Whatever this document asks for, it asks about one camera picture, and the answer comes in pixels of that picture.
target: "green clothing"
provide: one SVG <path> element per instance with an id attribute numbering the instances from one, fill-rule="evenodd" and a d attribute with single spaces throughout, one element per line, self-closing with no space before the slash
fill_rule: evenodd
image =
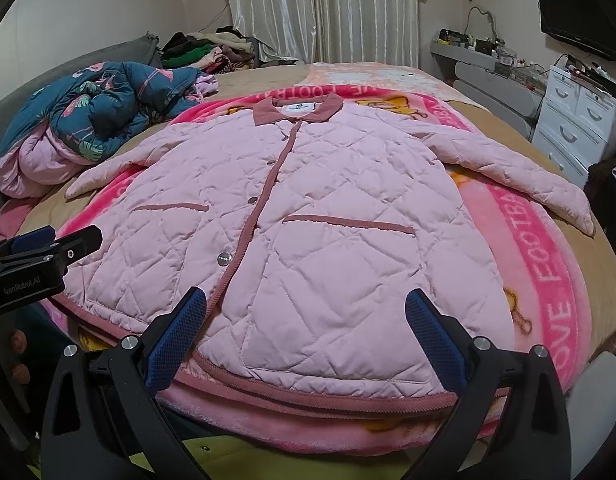
<path id="1" fill-rule="evenodd" d="M 171 57 L 170 59 L 162 59 L 161 64 L 163 65 L 163 68 L 179 68 L 181 66 L 188 66 L 190 63 L 200 60 L 203 56 L 210 52 L 214 46 L 216 45 L 213 45 L 212 43 L 205 44 L 199 48 L 191 50 L 190 52 L 186 52 L 181 56 Z"/>
<path id="2" fill-rule="evenodd" d="M 373 457 L 290 454 L 227 435 L 184 444 L 213 480 L 398 480 L 410 467 L 403 451 Z M 130 459 L 152 470 L 143 453 Z"/>

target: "white satin curtain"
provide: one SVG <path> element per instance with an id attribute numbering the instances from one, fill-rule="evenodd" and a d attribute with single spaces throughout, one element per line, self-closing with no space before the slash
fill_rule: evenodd
<path id="1" fill-rule="evenodd" d="M 236 30 L 261 43 L 261 58 L 312 62 L 317 26 L 313 0 L 230 0 Z"/>
<path id="2" fill-rule="evenodd" d="M 230 0 L 265 59 L 418 66 L 417 0 Z"/>

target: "dark pink collar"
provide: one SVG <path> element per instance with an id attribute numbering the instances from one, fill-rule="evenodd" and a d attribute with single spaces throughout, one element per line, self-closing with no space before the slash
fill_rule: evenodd
<path id="1" fill-rule="evenodd" d="M 321 106 L 302 117 L 284 115 L 276 108 L 277 106 L 294 105 L 297 103 L 321 103 Z M 252 117 L 255 121 L 255 126 L 272 124 L 283 120 L 296 122 L 299 119 L 309 123 L 324 123 L 341 110 L 343 105 L 343 98 L 332 92 L 325 96 L 309 98 L 297 97 L 294 99 L 276 99 L 267 97 L 252 107 Z"/>

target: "snap button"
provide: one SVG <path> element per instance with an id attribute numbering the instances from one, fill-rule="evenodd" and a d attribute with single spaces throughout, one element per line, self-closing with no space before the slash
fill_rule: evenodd
<path id="1" fill-rule="evenodd" d="M 232 261 L 232 255 L 230 253 L 221 253 L 217 256 L 217 263 L 221 267 L 225 267 Z"/>

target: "electronic devices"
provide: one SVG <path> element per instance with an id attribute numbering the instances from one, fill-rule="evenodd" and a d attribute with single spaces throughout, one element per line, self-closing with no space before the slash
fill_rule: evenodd
<path id="1" fill-rule="evenodd" d="M 597 0 L 539 0 L 542 32 L 616 61 L 616 29 Z"/>
<path id="2" fill-rule="evenodd" d="M 475 45 L 474 45 L 474 49 L 477 52 L 486 54 L 487 56 L 491 56 L 492 51 L 495 50 L 496 47 L 497 45 L 495 45 L 491 41 L 485 41 L 485 40 L 476 40 Z"/>
<path id="3" fill-rule="evenodd" d="M 439 39 L 454 44 L 454 46 L 461 46 L 462 43 L 465 43 L 465 48 L 470 43 L 470 38 L 467 34 L 462 34 L 456 30 L 448 30 L 447 28 L 442 28 L 439 31 Z"/>

